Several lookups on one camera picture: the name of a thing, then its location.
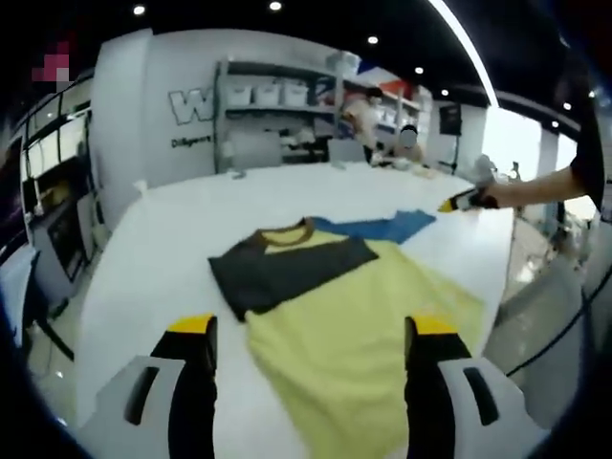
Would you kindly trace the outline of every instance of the cable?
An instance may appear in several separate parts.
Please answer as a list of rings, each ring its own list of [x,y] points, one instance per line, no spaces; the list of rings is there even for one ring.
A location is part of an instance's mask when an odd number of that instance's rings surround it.
[[[506,373],[506,376],[510,377],[517,371],[522,370],[523,368],[525,368],[526,366],[529,366],[534,361],[537,361],[540,357],[546,354],[546,352],[548,352],[549,349],[551,349],[555,344],[557,344],[567,334],[567,332],[569,332],[570,329],[576,324],[578,319],[591,307],[591,305],[593,304],[593,301],[595,301],[595,298],[601,292],[603,287],[605,287],[607,281],[610,279],[610,276],[612,276],[612,266],[608,268],[608,271],[605,273],[605,276],[601,280],[600,284],[597,286],[595,291],[591,294],[591,296],[588,299],[586,298],[586,294],[584,293],[584,290],[582,290],[582,305],[580,306],[580,309],[578,310],[578,312],[567,323],[567,325],[565,325],[565,327],[563,327],[563,329],[548,344],[546,344],[539,352],[537,352],[535,355],[528,358],[527,360],[523,361],[513,370]]]

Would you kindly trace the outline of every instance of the blue t-shirt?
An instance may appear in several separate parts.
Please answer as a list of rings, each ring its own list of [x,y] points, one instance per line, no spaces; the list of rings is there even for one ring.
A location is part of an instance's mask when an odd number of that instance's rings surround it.
[[[395,217],[390,219],[346,223],[334,223],[326,218],[313,217],[317,230],[375,241],[392,241],[397,244],[407,241],[435,220],[436,217],[422,210],[398,211]]]

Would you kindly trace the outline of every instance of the black ceiling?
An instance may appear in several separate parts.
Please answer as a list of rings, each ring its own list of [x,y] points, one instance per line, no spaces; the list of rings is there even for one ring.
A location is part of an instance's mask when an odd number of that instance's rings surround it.
[[[267,0],[142,0],[147,11],[141,17],[132,14],[135,3],[61,0],[36,4],[36,11],[17,4],[22,11],[14,20],[22,28],[11,28],[17,33],[9,28],[1,32],[5,59],[13,63],[5,75],[9,84],[0,94],[2,107],[23,109],[53,91],[53,84],[32,84],[30,74],[56,42],[70,41],[75,76],[95,65],[103,41],[145,27],[152,27],[154,33],[203,28],[284,33],[352,51],[406,79],[418,77],[433,90],[480,85],[468,56],[427,0],[283,0],[278,13],[268,10]],[[495,89],[559,109],[554,92],[567,50],[554,23],[531,6],[533,0],[446,3],[482,56]],[[369,34],[379,37],[378,45],[367,44]],[[414,74],[416,66],[425,68],[422,76]]]

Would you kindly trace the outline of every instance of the black t-shirt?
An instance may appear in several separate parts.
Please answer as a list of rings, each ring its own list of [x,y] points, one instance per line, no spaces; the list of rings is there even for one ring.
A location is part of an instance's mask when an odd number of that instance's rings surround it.
[[[600,130],[594,111],[588,115],[580,129],[576,158],[571,165],[574,175],[580,180],[586,193],[591,197],[598,210],[601,210],[603,198],[603,154],[601,150]]]

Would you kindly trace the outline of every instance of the ceiling light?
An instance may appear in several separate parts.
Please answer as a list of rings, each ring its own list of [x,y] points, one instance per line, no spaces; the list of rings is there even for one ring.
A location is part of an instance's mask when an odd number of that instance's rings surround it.
[[[476,68],[476,73],[480,77],[480,81],[482,85],[485,87],[485,92],[487,93],[487,97],[489,98],[489,103],[492,107],[498,108],[499,102],[497,101],[497,96],[495,95],[495,91],[493,90],[493,85],[491,83],[491,79],[489,78],[489,74],[487,74],[487,70],[485,69],[485,64],[483,64],[480,55],[476,51],[473,43],[470,40],[470,37],[461,26],[455,15],[448,8],[447,4],[442,0],[428,0],[429,4],[438,11],[438,13],[442,16],[442,18],[446,21],[450,29],[453,31],[463,49],[466,50],[466,53],[470,57],[471,63]]]

